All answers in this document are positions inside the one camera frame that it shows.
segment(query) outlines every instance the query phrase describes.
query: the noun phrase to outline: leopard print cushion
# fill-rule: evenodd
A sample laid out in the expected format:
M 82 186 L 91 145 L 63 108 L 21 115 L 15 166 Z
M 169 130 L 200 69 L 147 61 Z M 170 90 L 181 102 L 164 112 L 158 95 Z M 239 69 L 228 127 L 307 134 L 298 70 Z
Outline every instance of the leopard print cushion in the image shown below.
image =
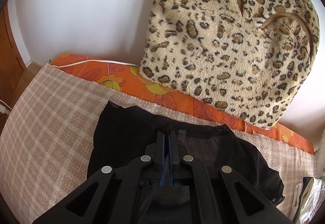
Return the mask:
M 307 78 L 319 35 L 311 0 L 154 0 L 139 73 L 267 129 Z

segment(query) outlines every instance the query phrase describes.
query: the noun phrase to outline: orange floral fabric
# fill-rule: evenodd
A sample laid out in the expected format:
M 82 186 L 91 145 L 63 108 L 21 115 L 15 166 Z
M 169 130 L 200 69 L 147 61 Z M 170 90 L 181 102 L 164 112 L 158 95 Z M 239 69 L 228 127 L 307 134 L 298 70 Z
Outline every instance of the orange floral fabric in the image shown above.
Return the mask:
M 64 53 L 55 59 L 52 65 L 65 66 L 89 59 L 96 58 Z M 255 127 L 195 98 L 142 78 L 139 75 L 138 67 L 104 62 L 86 62 L 60 69 L 78 78 L 97 82 L 142 100 L 154 102 L 201 119 L 226 124 L 231 129 L 245 131 L 249 134 L 263 134 L 310 154 L 315 154 L 314 146 L 310 141 L 279 123 L 270 130 Z

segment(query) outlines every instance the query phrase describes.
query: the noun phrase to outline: metal pivot pin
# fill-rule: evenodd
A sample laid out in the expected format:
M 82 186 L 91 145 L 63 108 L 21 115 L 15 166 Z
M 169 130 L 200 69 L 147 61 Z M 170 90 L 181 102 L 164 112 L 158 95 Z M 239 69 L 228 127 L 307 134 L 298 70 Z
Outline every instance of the metal pivot pin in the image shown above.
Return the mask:
M 142 162 L 149 162 L 151 160 L 151 157 L 149 155 L 143 155 L 141 156 Z
M 194 160 L 194 158 L 193 158 L 193 156 L 191 156 L 191 155 L 185 155 L 185 156 L 183 157 L 183 160 L 184 160 L 185 162 L 192 162 L 192 161 Z
M 230 166 L 223 166 L 221 170 L 226 174 L 229 174 L 232 171 Z
M 112 167 L 110 167 L 110 166 L 104 166 L 102 168 L 102 173 L 109 174 L 112 170 L 113 170 Z

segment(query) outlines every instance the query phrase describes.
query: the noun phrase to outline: beige checkered blanket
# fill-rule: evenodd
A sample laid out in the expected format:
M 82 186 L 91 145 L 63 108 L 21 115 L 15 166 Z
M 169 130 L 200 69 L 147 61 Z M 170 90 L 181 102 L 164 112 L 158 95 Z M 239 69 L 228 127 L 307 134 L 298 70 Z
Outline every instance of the beige checkered blanket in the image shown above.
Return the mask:
M 32 223 L 86 179 L 93 133 L 108 100 L 200 125 L 213 122 L 176 112 L 46 65 L 14 107 L 0 137 L 0 192 L 21 224 Z M 280 172 L 288 215 L 295 185 L 316 173 L 316 156 L 262 135 L 235 134 Z

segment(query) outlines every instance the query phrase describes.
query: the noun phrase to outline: wooden floor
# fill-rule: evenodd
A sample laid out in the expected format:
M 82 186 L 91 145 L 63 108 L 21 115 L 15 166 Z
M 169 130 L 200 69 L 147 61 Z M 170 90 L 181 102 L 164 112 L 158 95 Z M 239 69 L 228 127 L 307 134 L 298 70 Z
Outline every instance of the wooden floor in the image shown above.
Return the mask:
M 11 102 L 9 106 L 11 108 L 14 107 L 14 105 L 17 103 L 19 97 L 22 95 L 22 93 L 25 91 L 29 83 L 33 80 L 33 78 L 37 75 L 38 71 L 41 70 L 41 67 L 31 63 L 26 70 L 22 73 L 22 76 L 20 77 L 18 84 L 16 86 L 16 89 L 12 95 Z M 7 120 L 7 115 L 1 115 L 0 114 L 0 134 L 2 133 L 4 124 Z

